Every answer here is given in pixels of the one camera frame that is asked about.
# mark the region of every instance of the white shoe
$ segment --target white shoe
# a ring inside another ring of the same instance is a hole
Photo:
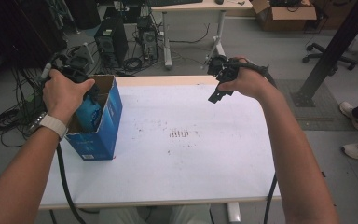
[[[348,144],[342,147],[342,151],[347,154],[349,157],[358,160],[358,144]]]
[[[353,106],[348,102],[342,102],[339,104],[339,110],[342,114],[351,119],[353,127],[358,130],[358,119],[352,114]]]

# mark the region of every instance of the watch strap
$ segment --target watch strap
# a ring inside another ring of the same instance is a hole
[[[49,115],[43,117],[43,119],[40,121],[40,125],[50,128],[52,131],[57,133],[60,137],[60,140],[63,139],[63,137],[68,132],[68,128],[66,128],[62,121]]]

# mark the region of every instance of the forearm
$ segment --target forearm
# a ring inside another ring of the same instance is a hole
[[[58,142],[41,127],[0,176],[0,223],[34,222]]]
[[[268,125],[286,220],[338,223],[330,193],[308,140],[283,95],[272,86],[267,86],[263,92],[259,102]]]

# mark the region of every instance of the white table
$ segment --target white table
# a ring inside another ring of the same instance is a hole
[[[167,69],[172,69],[170,39],[168,35],[169,24],[217,23],[217,35],[213,37],[214,44],[211,49],[211,53],[206,58],[207,61],[209,57],[212,56],[215,49],[218,54],[226,55],[220,42],[223,33],[226,11],[250,8],[252,8],[252,4],[249,0],[246,0],[245,4],[242,6],[228,1],[225,1],[222,5],[218,5],[214,0],[203,0],[202,3],[183,4],[168,7],[152,7],[152,11],[162,13],[165,67]]]
[[[262,109],[237,92],[210,103],[216,84],[212,76],[118,77],[115,158],[82,161],[62,140],[76,206],[265,201],[274,167]],[[54,158],[40,208],[67,207]]]

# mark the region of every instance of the office chair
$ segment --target office chair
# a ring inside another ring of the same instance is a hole
[[[319,50],[321,53],[313,53],[313,54],[308,54],[307,56],[305,56],[302,60],[303,63],[307,63],[310,61],[310,58],[321,58],[324,51],[325,51],[325,48],[316,44],[316,43],[312,43],[310,45],[307,46],[307,51],[311,51],[313,49],[317,49]],[[348,70],[352,70],[357,62],[353,59],[350,59],[350,58],[347,58],[347,57],[344,57],[344,56],[341,56],[339,57],[339,61],[342,61],[344,63],[349,63],[350,65],[348,66]],[[332,68],[332,71],[331,71],[331,74],[329,76],[332,76],[336,73],[336,71],[338,70],[338,66],[337,64],[334,65],[334,67]]]

